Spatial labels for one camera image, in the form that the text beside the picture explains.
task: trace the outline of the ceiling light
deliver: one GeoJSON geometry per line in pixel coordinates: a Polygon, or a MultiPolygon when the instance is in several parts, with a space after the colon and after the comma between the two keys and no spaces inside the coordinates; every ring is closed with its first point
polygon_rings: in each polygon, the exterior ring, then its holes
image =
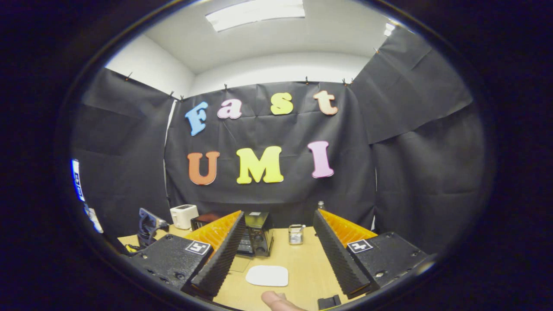
{"type": "Polygon", "coordinates": [[[275,18],[305,17],[303,0],[253,0],[206,15],[215,31],[275,18]]]}

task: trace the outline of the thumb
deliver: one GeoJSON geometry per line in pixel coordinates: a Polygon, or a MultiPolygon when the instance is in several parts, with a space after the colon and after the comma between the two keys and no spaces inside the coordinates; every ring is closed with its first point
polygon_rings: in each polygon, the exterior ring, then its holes
{"type": "Polygon", "coordinates": [[[283,294],[278,295],[273,291],[261,294],[261,300],[271,308],[271,311],[305,311],[286,300],[283,294]]]}

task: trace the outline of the white mouse pad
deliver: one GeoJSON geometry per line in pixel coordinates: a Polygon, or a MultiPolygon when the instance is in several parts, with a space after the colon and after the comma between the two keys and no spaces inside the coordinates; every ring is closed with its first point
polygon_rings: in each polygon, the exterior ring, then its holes
{"type": "Polygon", "coordinates": [[[280,266],[254,266],[248,270],[246,281],[259,286],[287,286],[288,269],[280,266]]]}

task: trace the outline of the wooden table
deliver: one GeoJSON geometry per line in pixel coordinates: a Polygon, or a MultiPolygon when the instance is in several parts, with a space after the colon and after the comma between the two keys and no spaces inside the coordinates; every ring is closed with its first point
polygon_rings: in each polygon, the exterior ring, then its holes
{"type": "MultiPolygon", "coordinates": [[[[181,230],[173,225],[169,233],[185,237],[189,230],[181,230]]],[[[158,230],[155,238],[166,234],[158,230]]],[[[120,237],[123,244],[138,245],[136,235],[120,237]]],[[[328,298],[336,294],[342,304],[355,300],[347,299],[342,293],[332,267],[322,249],[319,238],[315,236],[313,227],[304,229],[302,245],[288,244],[288,229],[274,229],[274,245],[270,257],[247,257],[237,255],[231,266],[225,282],[214,302],[245,311],[269,311],[261,300],[265,291],[284,293],[286,298],[300,308],[318,310],[317,299],[328,298]],[[254,266],[282,266],[288,269],[288,285],[285,287],[256,286],[246,281],[246,274],[254,266]]]]}

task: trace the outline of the black curtain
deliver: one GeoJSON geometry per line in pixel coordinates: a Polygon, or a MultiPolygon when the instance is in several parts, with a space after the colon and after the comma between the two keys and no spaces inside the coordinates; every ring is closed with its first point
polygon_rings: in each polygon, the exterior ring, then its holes
{"type": "Polygon", "coordinates": [[[235,87],[210,92],[178,102],[165,147],[167,189],[171,206],[195,204],[200,213],[219,211],[270,211],[276,227],[311,225],[317,202],[342,217],[370,227],[374,206],[374,165],[365,135],[365,121],[355,95],[344,84],[330,82],[280,82],[235,87]],[[313,95],[321,90],[333,94],[335,115],[322,113],[313,95]],[[294,109],[273,115],[271,97],[292,95],[294,109]],[[242,101],[238,119],[220,119],[217,111],[228,99],[242,101]],[[207,102],[206,128],[191,136],[185,114],[207,102]],[[334,175],[315,179],[313,157],[307,144],[328,141],[334,175]],[[251,148],[261,158],[269,146],[280,146],[281,183],[238,184],[240,161],[236,151],[251,148]],[[206,152],[218,151],[217,177],[210,185],[196,185],[189,176],[187,155],[200,152],[200,172],[207,173],[206,152]]]}
{"type": "Polygon", "coordinates": [[[396,28],[354,79],[377,170],[377,232],[428,253],[476,215],[484,170],[482,123],[453,67],[418,35],[396,28]]]}
{"type": "Polygon", "coordinates": [[[98,73],[76,103],[72,135],[85,200],[112,236],[136,234],[140,208],[170,219],[163,146],[174,99],[125,78],[98,73]]]}

